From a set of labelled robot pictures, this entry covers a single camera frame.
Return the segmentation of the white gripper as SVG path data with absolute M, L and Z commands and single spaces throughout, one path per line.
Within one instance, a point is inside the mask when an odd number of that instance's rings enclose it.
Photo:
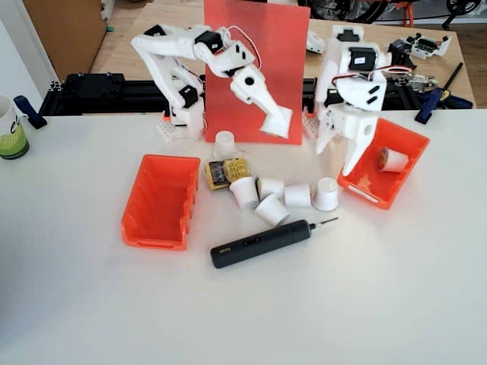
M 375 113 L 345 105 L 332 105 L 325 109 L 320 120 L 316 154 L 321 154 L 336 135 L 346 138 L 342 175 L 348 176 L 372 142 L 376 127 Z
M 282 119 L 281 107 L 267 91 L 265 80 L 255 65 L 247 65 L 232 76 L 230 89 L 244 103 L 255 103 L 267 117 Z

